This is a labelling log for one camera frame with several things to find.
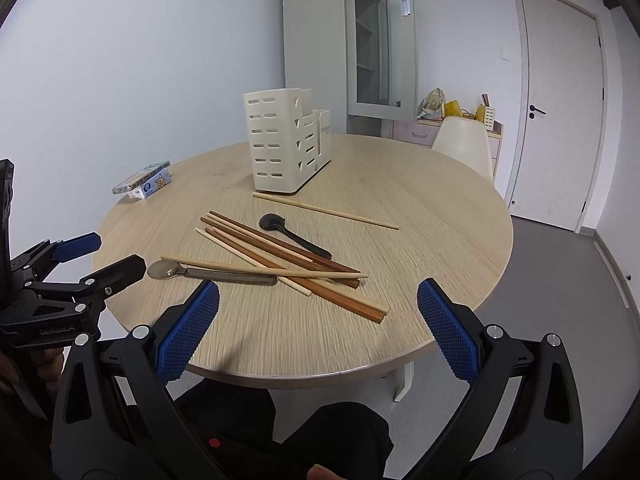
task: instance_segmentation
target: chopstick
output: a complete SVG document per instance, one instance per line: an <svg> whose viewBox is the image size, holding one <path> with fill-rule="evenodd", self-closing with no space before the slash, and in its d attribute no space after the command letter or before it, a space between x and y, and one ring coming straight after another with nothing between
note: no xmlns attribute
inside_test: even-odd
<svg viewBox="0 0 640 480"><path fill-rule="evenodd" d="M300 254L301 256L308 258L309 260L317 264L321 264L329 269L342 270L344 272L358 272L356 269L351 269L351 267L347 267L337 262L334 262L333 260L328 260L327 258L318 256L317 254L314 254L311 251L307 251L299 247L296 247L295 245L291 245L286 242L283 242L279 238L274 238L273 236L269 236L266 233L253 229L248 225L241 224L240 222L236 222L235 220L231 218L227 218L226 216L223 216L220 213L216 213L215 211L209 211L209 214L207 214L207 216L217 222L228 225L229 227L233 227L234 229L237 229L248 236L257 237L260 240L266 240L292 253Z"/></svg>
<svg viewBox="0 0 640 480"><path fill-rule="evenodd" d="M269 276L284 276L294 278L340 278L341 276L357 276L358 278L366 278L364 272L331 272L324 270L298 270L298 269L270 269L269 267L243 267L223 264L221 262L210 262L205 260L193 260L183 256L173 256L170 254L161 254L161 260L173 260L179 264L189 265L191 267L200 267L202 269L224 270L226 272L245 272L247 274L267 274Z"/></svg>
<svg viewBox="0 0 640 480"><path fill-rule="evenodd" d="M243 246L243 242L240 240L233 240L230 237L227 237L223 234L217 233L210 228L205 228L205 232L212 237L217 238L219 241L223 241L225 244L228 244L235 250L245 254L252 260L258 261L266 267L271 267L272 269L282 268L279 264L271 260L265 255L254 253L251 249L248 249ZM317 294L321 298L325 298L327 301L331 301L338 306L346 308L355 314L358 314L362 317L366 317L369 320L372 320L376 323L382 323L382 320L385 317L385 314L380 310L377 310L372 304L374 302L364 298L360 295L356 295L354 293L347 293L344 290L336 287L335 285L331 285L330 283L323 282L321 280L308 280L306 278L292 278L291 281L294 283L301 285L308 290L311 290L313 293Z"/></svg>
<svg viewBox="0 0 640 480"><path fill-rule="evenodd" d="M279 202L281 204L287 204L287 205L292 205L292 206L295 206L295 207L301 207L302 209L309 209L311 211L317 211L319 213L325 213L327 215L339 216L341 218L348 218L350 220L355 220L357 222L364 222L366 224L379 225L380 227L387 227L389 229L396 229L396 230L399 229L399 227L397 225L394 225L394 224L388 224L386 222L381 222L379 220L373 220L371 218L366 218L364 216L352 215L350 213L342 213L340 211L333 211L332 209L325 209L323 207L318 207L318 206L311 205L311 204L303 204L303 203L300 203L300 202L294 202L293 200L289 200L287 198L282 198L282 197L279 197L279 196L272 196L272 195L267 195L267 194L258 193L258 192L253 192L252 196L255 196L256 198L263 198L265 200L271 200L272 202Z"/></svg>
<svg viewBox="0 0 640 480"><path fill-rule="evenodd" d="M301 254L301 253L297 253L296 251L293 251L289 248L283 247L278 245L276 242L272 242L271 240L269 240L270 236L268 235L264 235L264 238L262 237L262 234L256 234L258 231L256 231L256 233L253 233L251 231L249 231L249 227L242 227L242 224L240 222L234 222L231 223L230 221L225 220L226 217L223 217L222 215L220 216L216 216L213 215L211 213L207 213L207 218L209 220L213 220L215 222L218 222L219 224L225 225L227 227L231 227L233 230L241 232L242 234L245 234L247 236L250 236L251 238L254 238L256 240L261 240L263 242L268 243L269 245L273 246L273 247L278 247L281 248L283 251L285 251L286 253L292 254L293 256L299 256L300 258L305 259L308 262L312 262L313 260L311 258L309 258L308 256L306 256L306 254Z"/></svg>
<svg viewBox="0 0 640 480"><path fill-rule="evenodd" d="M236 256L239 256L244 261L249 262L250 264L253 264L256 267L267 267L265 264L257 262L255 259L251 258L251 256L248 256L247 254L244 254L242 251L238 251L237 249L225 244L224 241L219 240L216 237L213 237L210 233L204 232L202 229L198 229L198 228L196 228L196 231L199 232L205 238L208 238L209 240L211 240L213 243L218 244L220 247L226 249L230 253L233 253ZM289 278L284 278L283 276L278 276L278 280L280 282L284 283L285 285L289 285L291 288L295 288L298 292L301 292L305 296L311 296L311 291L308 288L305 288L304 286L300 285L299 283L295 283L294 281L290 280Z"/></svg>
<svg viewBox="0 0 640 480"><path fill-rule="evenodd" d="M267 243L266 240L258 240L257 237L252 238L251 236L248 236L244 233L241 233L235 229L226 227L222 224L219 224L217 222L214 222L212 220L209 220L208 218L204 218L201 217L200 220L202 220L205 224L210 225L211 227L215 227L216 229L218 229L219 231L222 231L223 233L226 233L228 235L231 235L235 238L238 238L239 240L242 240L245 243L248 243L249 245L252 245L254 247L258 247L259 249L262 249L263 251L266 251L268 253L273 254L274 256L277 256L279 258L282 258L283 260L287 260L288 262L292 263L292 264L296 264L297 266L303 267L304 269L309 269L309 270L325 270L324 267L322 265L319 264L315 264L313 262L310 262L307 259L303 259L302 257L300 257L299 255L293 253L292 251L284 251L283 248L278 247L275 244L269 244ZM358 288L360 286L360 282L358 280L354 280L354 279L345 279L340 277L340 279L336 279L335 280L337 282L341 282L347 286L350 286L351 288Z"/></svg>

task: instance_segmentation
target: wooden drawer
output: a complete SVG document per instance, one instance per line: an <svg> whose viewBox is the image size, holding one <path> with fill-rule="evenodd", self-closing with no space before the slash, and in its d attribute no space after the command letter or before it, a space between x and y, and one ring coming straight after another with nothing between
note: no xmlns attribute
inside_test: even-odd
<svg viewBox="0 0 640 480"><path fill-rule="evenodd" d="M440 128L438 126L394 121L393 139L422 144L423 146L432 146L439 131Z"/></svg>
<svg viewBox="0 0 640 480"><path fill-rule="evenodd" d="M500 148L500 139L489 137L489 149L491 151L491 158L498 158L499 148Z"/></svg>

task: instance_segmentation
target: cabinet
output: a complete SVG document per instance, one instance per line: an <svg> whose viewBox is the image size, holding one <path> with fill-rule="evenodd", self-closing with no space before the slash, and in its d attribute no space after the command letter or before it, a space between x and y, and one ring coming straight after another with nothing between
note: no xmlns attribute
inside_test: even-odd
<svg viewBox="0 0 640 480"><path fill-rule="evenodd" d="M283 0L288 88L311 88L331 110L332 131L348 116L413 122L416 102L413 0Z"/></svg>
<svg viewBox="0 0 640 480"><path fill-rule="evenodd" d="M416 111L413 0L345 0L348 112L413 121Z"/></svg>

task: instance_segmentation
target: yellow bag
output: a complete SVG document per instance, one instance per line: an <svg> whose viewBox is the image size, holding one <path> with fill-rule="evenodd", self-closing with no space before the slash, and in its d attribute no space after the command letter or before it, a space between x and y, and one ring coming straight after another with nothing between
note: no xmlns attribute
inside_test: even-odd
<svg viewBox="0 0 640 480"><path fill-rule="evenodd" d="M462 110L460 109L458 101L449 101L444 105L444 116L462 117Z"/></svg>
<svg viewBox="0 0 640 480"><path fill-rule="evenodd" d="M484 105L480 105L476 110L476 121L480 121L484 124Z"/></svg>

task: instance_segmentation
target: brown chopstick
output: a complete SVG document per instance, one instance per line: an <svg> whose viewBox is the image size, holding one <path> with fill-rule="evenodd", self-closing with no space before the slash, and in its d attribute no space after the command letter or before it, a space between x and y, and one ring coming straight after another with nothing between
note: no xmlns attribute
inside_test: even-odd
<svg viewBox="0 0 640 480"><path fill-rule="evenodd" d="M226 233L228 235L231 236L235 236L236 238L242 240L243 242L248 243L249 245L252 245L254 247L258 247L259 249L262 249L263 251L266 251L268 253L273 254L274 256L277 256L279 258L282 258L283 260L287 260L288 262L291 262L292 264L296 264L297 266L302 267L303 269L308 269L308 270L327 270L325 266L310 262L308 260L304 260L302 258L299 258L297 256L294 256L293 254L287 253L281 249L277 249L276 247L269 245L267 242L262 242L260 240L256 240L255 238L251 238L250 236L247 236L239 231L236 231L235 229L231 229L229 227L226 227L218 222L214 222L213 220L210 220L209 218L205 218L204 216L200 218L200 220L202 220L205 224L210 225L211 227L215 227L216 229L222 231L223 233ZM358 288L360 286L360 280L354 280L354 279L339 279L339 280L334 280L336 282L340 282L343 283L347 286L350 286L351 288Z"/></svg>
<svg viewBox="0 0 640 480"><path fill-rule="evenodd" d="M282 266L272 262L271 260L263 258L262 256L260 256L260 254L256 254L254 252L249 251L248 249L245 249L239 244L236 244L231 238L226 237L225 235L221 235L215 232L213 229L206 227L204 230L214 238L217 238L218 240L224 242L227 245L230 245L236 251L240 251L245 256L248 256L256 260L257 262L260 262L266 267L270 267L271 269L283 269ZM382 320L385 318L385 315L382 312L379 312L376 309L371 308L368 305L362 304L359 301L356 301L352 298L347 298L341 294L338 294L333 290L324 288L324 286L320 285L319 283L312 282L311 280L308 280L306 278L291 277L289 279L292 282L307 288L308 290L317 294L321 298L325 298L327 301L331 301L332 303L335 303L338 306L346 308L347 310L350 310L354 314L358 314L359 316L372 320L373 322L382 323Z"/></svg>
<svg viewBox="0 0 640 480"><path fill-rule="evenodd" d="M241 227L242 229L246 229L247 231L251 231L253 234L261 236L262 238L265 238L270 242L273 242L279 245L280 247L284 247L289 251L293 251L295 253L301 254L302 256L305 256L310 260L313 260L316 264L320 264L330 269L334 269L338 271L342 270L343 272L360 272L359 270L351 269L351 267L344 266L342 264L339 264L338 262L334 262L333 260L328 260L327 258L318 256L317 254L314 254L311 251L306 251L304 249L296 247L295 245L287 244L286 242L283 242L279 238L274 238L273 236L269 236L268 234L265 234L262 231L258 231L257 229L253 229L252 227L241 224L240 222L236 222L235 220L232 220L231 218L227 218L226 216L223 216L220 213L216 213L215 211L209 211L209 212L214 216L219 216L220 218L222 218L223 220L226 220L230 224Z"/></svg>

